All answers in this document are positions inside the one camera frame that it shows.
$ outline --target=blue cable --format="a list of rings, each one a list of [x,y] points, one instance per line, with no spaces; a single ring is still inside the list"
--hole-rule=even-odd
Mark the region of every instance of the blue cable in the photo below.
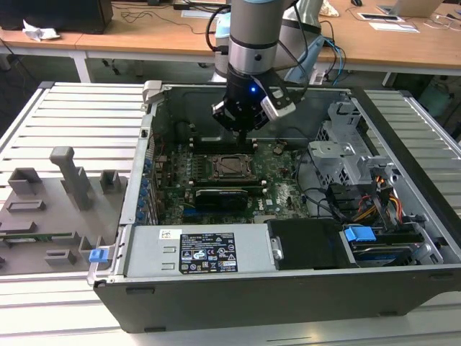
[[[339,55],[339,71],[338,71],[338,76],[336,76],[336,78],[334,79],[333,81],[333,85],[336,85],[336,83],[338,82],[338,78],[339,76],[341,75],[342,71],[343,71],[343,58],[341,57],[341,51],[339,50],[338,47],[336,47],[336,45],[334,43],[332,43],[330,40],[327,40],[325,39],[325,41],[338,53]]]

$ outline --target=aluminum extrusion table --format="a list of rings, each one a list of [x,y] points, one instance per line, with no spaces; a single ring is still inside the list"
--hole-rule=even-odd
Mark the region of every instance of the aluminum extrusion table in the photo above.
[[[0,140],[0,201],[15,167],[57,177],[54,146],[73,146],[88,175],[129,177],[143,113],[141,85],[56,83],[38,89]],[[460,213],[460,149],[414,100],[369,92],[437,187]],[[379,141],[373,142],[380,149]],[[225,309],[220,314],[225,318]],[[260,327],[127,334],[86,283],[86,273],[0,277],[5,345],[459,345],[461,293],[437,296],[406,316]]]

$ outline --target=desk leg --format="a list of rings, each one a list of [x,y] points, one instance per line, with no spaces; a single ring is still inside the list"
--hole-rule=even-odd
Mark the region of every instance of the desk leg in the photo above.
[[[88,61],[86,59],[86,52],[82,50],[75,50],[70,53],[75,67],[77,68],[77,73],[79,74],[81,83],[91,83],[92,75],[91,70],[88,67]]]
[[[9,71],[11,69],[8,59],[6,58],[7,56],[7,54],[0,54],[0,70],[2,71]]]

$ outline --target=metal bracket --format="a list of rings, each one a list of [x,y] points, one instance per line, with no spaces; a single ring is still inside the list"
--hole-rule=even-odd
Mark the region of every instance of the metal bracket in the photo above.
[[[146,104],[161,101],[164,98],[161,81],[147,81],[143,87],[143,101]]]
[[[360,179],[370,179],[370,169],[373,167],[386,167],[392,164],[387,156],[360,157],[357,162],[357,168],[360,172]]]
[[[348,143],[335,143],[332,141],[310,142],[309,151],[313,156],[322,159],[337,159],[339,157],[354,155],[354,150],[352,150]]]

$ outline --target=laptop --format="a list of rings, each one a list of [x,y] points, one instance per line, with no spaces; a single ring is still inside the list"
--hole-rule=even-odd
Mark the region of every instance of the laptop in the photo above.
[[[394,6],[378,5],[386,14],[400,17],[429,18],[444,0],[397,0]]]

